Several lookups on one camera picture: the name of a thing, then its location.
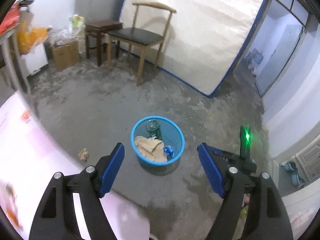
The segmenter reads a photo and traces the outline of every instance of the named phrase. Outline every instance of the silver screw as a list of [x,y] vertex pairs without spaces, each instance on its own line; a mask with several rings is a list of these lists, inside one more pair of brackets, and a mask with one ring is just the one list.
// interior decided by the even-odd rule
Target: silver screw
[[233,174],[236,174],[238,172],[238,169],[236,167],[230,167],[229,171]]
[[262,177],[263,177],[264,179],[269,179],[269,178],[270,178],[270,175],[269,175],[268,173],[266,173],[266,172],[263,172],[263,173],[262,173]]
[[53,175],[53,177],[54,177],[55,179],[59,179],[59,178],[61,178],[61,176],[62,176],[61,172],[56,172],[56,173]]
[[94,170],[95,170],[94,166],[88,166],[88,167],[86,167],[86,169],[85,169],[85,171],[86,171],[87,173],[93,173]]

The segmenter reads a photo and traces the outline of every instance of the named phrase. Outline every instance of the concrete floor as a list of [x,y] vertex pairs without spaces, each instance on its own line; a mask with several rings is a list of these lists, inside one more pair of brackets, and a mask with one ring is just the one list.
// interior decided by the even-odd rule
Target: concrete floor
[[[252,158],[258,171],[267,170],[268,135],[262,129],[260,98],[246,81],[250,72],[228,75],[214,98],[206,98],[163,71],[155,74],[145,64],[144,83],[136,87],[138,59],[126,56],[97,67],[94,51],[90,60],[56,72],[54,62],[34,75],[31,86],[41,123],[75,160],[87,148],[90,157],[83,166],[94,165],[111,153],[117,142],[125,146],[125,159],[113,189],[143,207],[151,232],[160,240],[204,239],[222,200],[209,186],[196,147],[208,145],[239,151],[239,127],[250,125]],[[149,115],[174,121],[183,131],[186,145],[179,166],[159,176],[143,169],[130,144],[134,124]],[[239,222],[234,239],[241,235]]]

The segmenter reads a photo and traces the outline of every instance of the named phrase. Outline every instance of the chair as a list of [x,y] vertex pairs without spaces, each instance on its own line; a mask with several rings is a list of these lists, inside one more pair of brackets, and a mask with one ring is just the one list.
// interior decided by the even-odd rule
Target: chair
[[[132,45],[138,46],[141,48],[141,56],[140,56],[139,69],[138,69],[138,75],[137,75],[137,86],[138,86],[140,84],[140,79],[142,76],[143,64],[144,64],[147,48],[152,47],[156,44],[160,44],[157,55],[156,55],[156,61],[155,61],[154,69],[156,70],[156,67],[159,61],[159,56],[164,43],[164,39],[169,28],[172,14],[176,13],[177,11],[159,2],[133,2],[132,4],[137,6],[134,14],[134,18],[133,18],[132,28],[124,28],[121,30],[110,31],[108,32],[108,34],[109,34],[109,44],[112,43],[112,40],[123,41],[129,44],[128,59],[130,59]],[[162,36],[159,34],[135,27],[140,5],[170,11]],[[108,46],[108,71],[110,70],[111,70],[111,46]]]

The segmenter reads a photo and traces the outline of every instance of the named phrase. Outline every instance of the mattress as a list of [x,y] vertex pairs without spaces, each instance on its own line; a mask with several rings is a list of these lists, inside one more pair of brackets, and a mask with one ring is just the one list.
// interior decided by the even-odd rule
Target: mattress
[[[209,95],[238,54],[263,0],[124,0],[124,28],[132,26],[134,1],[156,1],[177,10],[158,65]],[[167,17],[168,11],[141,6],[136,27],[162,35]],[[146,59],[154,63],[157,49],[148,49]],[[139,48],[133,53],[140,55]]]

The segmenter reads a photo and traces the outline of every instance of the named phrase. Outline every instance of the dark brown wooden stool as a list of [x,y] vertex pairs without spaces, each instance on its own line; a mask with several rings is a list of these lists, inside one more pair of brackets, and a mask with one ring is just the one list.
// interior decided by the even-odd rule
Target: dark brown wooden stool
[[[87,51],[87,58],[90,58],[89,53],[89,36],[97,39],[97,65],[101,66],[101,38],[108,31],[122,29],[122,23],[113,20],[103,20],[97,22],[89,22],[85,24],[85,46]],[[116,58],[119,57],[120,41],[118,41],[116,48]],[[103,52],[106,52],[107,44],[103,44]]]

